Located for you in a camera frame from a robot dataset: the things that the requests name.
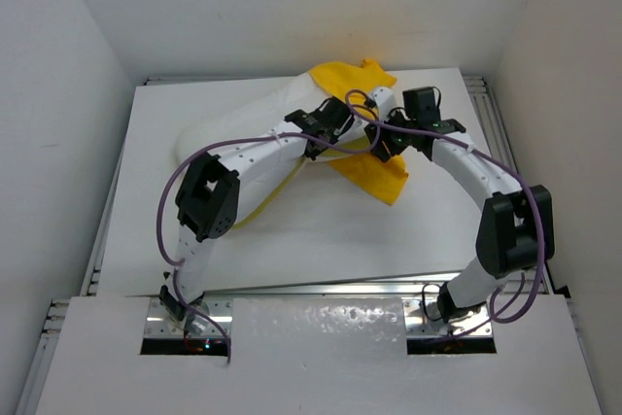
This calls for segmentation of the yellow pillowcase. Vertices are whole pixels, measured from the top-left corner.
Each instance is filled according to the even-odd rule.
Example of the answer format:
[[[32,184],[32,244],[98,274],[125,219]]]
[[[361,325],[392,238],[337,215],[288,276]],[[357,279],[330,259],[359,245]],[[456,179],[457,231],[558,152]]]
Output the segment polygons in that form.
[[[325,62],[308,71],[317,87],[324,93],[344,99],[346,92],[360,89],[367,95],[379,86],[393,88],[397,78],[390,75],[373,59],[364,59],[361,65],[346,62]],[[382,162],[370,153],[347,155],[328,149],[321,160],[358,188],[387,205],[393,205],[408,179],[402,156],[393,156]]]

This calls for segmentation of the white pillow with yellow edge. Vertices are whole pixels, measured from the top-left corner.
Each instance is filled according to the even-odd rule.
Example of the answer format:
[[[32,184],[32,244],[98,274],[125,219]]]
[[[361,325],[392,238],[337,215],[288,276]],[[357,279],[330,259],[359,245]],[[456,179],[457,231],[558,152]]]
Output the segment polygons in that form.
[[[297,110],[311,115],[317,108],[325,108],[327,99],[343,101],[344,94],[343,91],[330,90],[309,73],[304,73],[237,110],[205,118],[182,131],[175,144],[175,160],[182,163],[199,149],[219,141],[296,132],[299,128],[285,123],[285,116]],[[243,183],[233,226],[242,227],[258,216],[307,160],[306,156],[289,158],[255,180]]]

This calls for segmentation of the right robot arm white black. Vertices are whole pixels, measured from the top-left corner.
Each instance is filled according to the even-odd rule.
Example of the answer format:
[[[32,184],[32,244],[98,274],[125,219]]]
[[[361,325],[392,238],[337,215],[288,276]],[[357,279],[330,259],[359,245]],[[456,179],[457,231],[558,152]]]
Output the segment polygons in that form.
[[[546,262],[555,252],[550,191],[529,186],[510,167],[479,151],[466,128],[440,115],[433,87],[403,93],[402,108],[367,124],[372,154],[386,162],[413,148],[445,170],[480,209],[475,257],[444,283],[433,305],[433,320],[449,323],[479,307],[518,271],[532,270],[534,284],[522,307],[503,318],[522,318],[535,302]]]

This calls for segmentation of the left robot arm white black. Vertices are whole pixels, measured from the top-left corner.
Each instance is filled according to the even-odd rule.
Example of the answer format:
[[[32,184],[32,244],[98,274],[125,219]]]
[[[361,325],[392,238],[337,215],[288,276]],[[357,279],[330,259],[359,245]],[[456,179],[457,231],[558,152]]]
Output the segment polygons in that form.
[[[172,272],[158,298],[177,322],[195,316],[201,281],[218,239],[264,201],[247,194],[255,182],[274,192],[302,163],[329,150],[351,156],[360,122],[341,99],[327,98],[308,112],[294,110],[255,137],[229,139],[195,150],[166,182],[155,218],[159,254]]]

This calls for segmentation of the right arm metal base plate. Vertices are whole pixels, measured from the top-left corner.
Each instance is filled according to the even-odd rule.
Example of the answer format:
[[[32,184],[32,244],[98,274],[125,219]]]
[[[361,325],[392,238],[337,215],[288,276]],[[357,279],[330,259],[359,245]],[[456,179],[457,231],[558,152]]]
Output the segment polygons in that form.
[[[436,313],[436,296],[405,297],[402,310],[409,356],[496,354],[492,323],[486,304],[445,323]]]

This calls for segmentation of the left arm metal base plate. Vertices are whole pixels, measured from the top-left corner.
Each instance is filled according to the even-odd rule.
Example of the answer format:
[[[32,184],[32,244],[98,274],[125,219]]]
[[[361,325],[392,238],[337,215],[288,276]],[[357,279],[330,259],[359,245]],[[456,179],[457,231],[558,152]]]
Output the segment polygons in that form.
[[[141,354],[226,357],[227,347],[224,335],[205,318],[178,322],[153,298],[145,320]]]

